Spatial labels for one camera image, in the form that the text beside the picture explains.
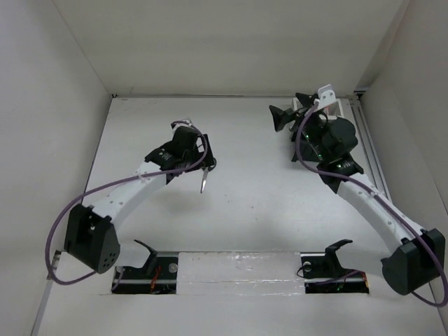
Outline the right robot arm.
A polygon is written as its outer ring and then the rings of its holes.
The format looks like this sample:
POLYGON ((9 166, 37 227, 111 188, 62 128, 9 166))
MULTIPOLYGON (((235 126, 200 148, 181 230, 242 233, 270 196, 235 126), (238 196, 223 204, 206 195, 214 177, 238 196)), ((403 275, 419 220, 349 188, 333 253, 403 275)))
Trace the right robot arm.
POLYGON ((299 109, 269 106, 276 132, 290 126, 295 144, 293 161, 318 174, 329 189, 357 210, 388 249, 373 260, 350 253, 354 267, 349 267, 349 259, 339 251, 351 239, 341 239, 322 252, 302 253, 297 275, 305 280, 306 289, 319 293, 335 285, 340 291, 348 279, 367 273, 381 276, 399 295, 414 295, 435 279, 441 279, 446 287, 445 236, 437 229, 427 230, 399 211, 354 160, 351 151, 358 145, 355 125, 327 113, 336 102, 333 91, 297 93, 295 97, 299 109))

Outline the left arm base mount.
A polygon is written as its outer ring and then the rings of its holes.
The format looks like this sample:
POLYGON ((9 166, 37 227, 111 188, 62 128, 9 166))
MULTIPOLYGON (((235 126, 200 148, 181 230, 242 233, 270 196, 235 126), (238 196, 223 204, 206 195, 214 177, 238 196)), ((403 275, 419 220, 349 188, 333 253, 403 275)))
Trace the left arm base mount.
POLYGON ((176 293, 179 255, 158 252, 135 239, 122 246, 124 260, 115 268, 113 294, 173 295, 176 293))

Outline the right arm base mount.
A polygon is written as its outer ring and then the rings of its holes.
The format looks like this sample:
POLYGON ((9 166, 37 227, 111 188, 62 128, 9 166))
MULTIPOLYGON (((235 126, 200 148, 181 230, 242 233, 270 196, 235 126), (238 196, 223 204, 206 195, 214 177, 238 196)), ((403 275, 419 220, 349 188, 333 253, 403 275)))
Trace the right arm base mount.
POLYGON ((344 268, 337 257, 337 251, 352 242, 342 239, 327 246, 324 252, 300 254, 301 265, 296 276, 304 279, 306 294, 370 293, 365 273, 344 268))

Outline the black handled scissors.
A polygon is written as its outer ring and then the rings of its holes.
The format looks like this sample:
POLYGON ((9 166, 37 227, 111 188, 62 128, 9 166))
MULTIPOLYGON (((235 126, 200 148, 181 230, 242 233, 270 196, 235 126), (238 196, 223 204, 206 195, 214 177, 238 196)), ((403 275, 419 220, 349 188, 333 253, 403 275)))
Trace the black handled scissors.
POLYGON ((202 194, 204 192, 204 189, 206 187, 206 183, 207 183, 207 177, 209 175, 209 172, 213 171, 216 168, 217 165, 217 160, 216 158, 213 159, 213 162, 211 163, 211 165, 205 167, 202 169, 203 171, 203 175, 202 175, 202 182, 201 182, 201 186, 200 186, 200 193, 202 194))

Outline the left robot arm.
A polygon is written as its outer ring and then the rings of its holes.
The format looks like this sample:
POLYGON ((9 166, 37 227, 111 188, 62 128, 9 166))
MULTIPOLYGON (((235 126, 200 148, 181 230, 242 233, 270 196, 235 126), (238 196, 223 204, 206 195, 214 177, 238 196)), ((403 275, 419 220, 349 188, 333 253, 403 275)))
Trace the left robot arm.
POLYGON ((120 227, 137 207, 157 190, 183 173, 216 166, 207 134, 187 123, 172 123, 173 138, 152 150, 132 178, 89 206, 69 212, 65 251, 92 271, 103 274, 112 267, 131 267, 140 277, 151 276, 157 251, 142 241, 121 242, 120 227))

